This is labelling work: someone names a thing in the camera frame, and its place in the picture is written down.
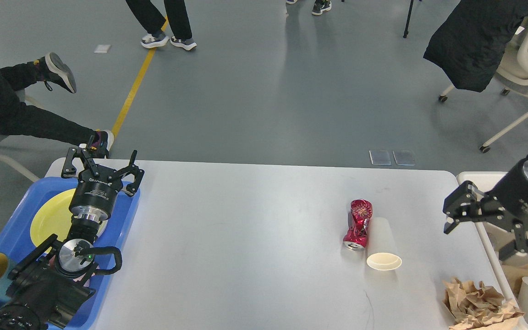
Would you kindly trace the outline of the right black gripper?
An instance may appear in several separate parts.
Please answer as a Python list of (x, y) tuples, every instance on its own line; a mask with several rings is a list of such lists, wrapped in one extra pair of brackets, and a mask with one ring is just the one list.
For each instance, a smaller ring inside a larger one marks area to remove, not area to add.
[(443, 232), (450, 234), (464, 222), (500, 224), (505, 221), (505, 209), (524, 225), (513, 226), (515, 240), (499, 249), (499, 259), (505, 261), (517, 252), (528, 253), (528, 158), (512, 167), (492, 188), (491, 195), (478, 190), (472, 181), (460, 184), (444, 200), (443, 213), (449, 220)]

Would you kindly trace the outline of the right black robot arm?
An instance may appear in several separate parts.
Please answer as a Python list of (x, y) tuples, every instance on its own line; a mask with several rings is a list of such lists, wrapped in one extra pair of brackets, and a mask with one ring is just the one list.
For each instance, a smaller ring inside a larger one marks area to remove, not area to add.
[(460, 223), (486, 222), (515, 235), (500, 249), (501, 260), (515, 253), (528, 253), (528, 155), (488, 192), (480, 192), (472, 181), (464, 181), (446, 197), (443, 212), (451, 219), (444, 226), (445, 234)]

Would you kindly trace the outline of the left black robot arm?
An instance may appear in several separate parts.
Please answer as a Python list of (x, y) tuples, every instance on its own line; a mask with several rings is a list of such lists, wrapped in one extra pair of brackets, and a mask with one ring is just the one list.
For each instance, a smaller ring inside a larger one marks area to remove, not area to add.
[(67, 206), (71, 218), (56, 220), (67, 234), (52, 232), (18, 263), (0, 252), (0, 330), (63, 329), (96, 294), (94, 282), (121, 270), (120, 247), (130, 222), (124, 220), (112, 246), (99, 246), (97, 239), (119, 194), (133, 197), (139, 190), (144, 171), (135, 163), (137, 154), (116, 170), (97, 164), (86, 148), (68, 150), (61, 177), (76, 179)]

